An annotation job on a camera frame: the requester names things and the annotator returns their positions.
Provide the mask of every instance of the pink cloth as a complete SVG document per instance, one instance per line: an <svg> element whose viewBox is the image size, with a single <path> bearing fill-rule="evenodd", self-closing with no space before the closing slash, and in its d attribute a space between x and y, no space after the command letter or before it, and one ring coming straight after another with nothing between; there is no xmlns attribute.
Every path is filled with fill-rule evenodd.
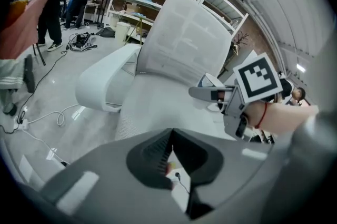
<svg viewBox="0 0 337 224"><path fill-rule="evenodd" d="M48 0L32 0L25 12L0 33L0 59L17 59L29 46L37 42L37 24Z"/></svg>

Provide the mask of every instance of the green pants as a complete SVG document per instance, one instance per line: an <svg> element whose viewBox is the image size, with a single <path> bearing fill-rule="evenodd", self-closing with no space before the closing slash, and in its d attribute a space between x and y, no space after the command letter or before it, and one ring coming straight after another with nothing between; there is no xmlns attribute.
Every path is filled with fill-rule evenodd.
<svg viewBox="0 0 337 224"><path fill-rule="evenodd" d="M24 60L0 60L0 105L9 112L14 104L12 93L23 84Z"/></svg>

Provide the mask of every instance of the white armrest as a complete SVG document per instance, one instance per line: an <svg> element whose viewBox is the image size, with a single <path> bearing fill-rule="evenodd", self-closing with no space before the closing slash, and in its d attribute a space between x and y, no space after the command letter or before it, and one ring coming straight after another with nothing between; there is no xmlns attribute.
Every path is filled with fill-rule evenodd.
<svg viewBox="0 0 337 224"><path fill-rule="evenodd" d="M106 112L119 112L121 107L106 105L106 91L124 64L139 52L138 44L127 44L89 67L78 78L75 95L82 106Z"/></svg>

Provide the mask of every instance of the red bracelet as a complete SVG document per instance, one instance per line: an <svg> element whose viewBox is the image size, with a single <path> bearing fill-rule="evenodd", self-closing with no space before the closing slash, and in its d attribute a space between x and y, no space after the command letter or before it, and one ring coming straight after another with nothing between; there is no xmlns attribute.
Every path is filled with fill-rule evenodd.
<svg viewBox="0 0 337 224"><path fill-rule="evenodd" d="M262 120L263 120L263 118L264 118L264 116L265 116L265 113L266 113L266 111L267 111L267 104L268 104L268 102L265 102L265 103L264 103L264 113L263 113L262 118L261 118L261 120L259 121L259 123L255 126L256 129L259 129L259 128L260 128L260 125L261 125L261 123L262 123Z"/></svg>

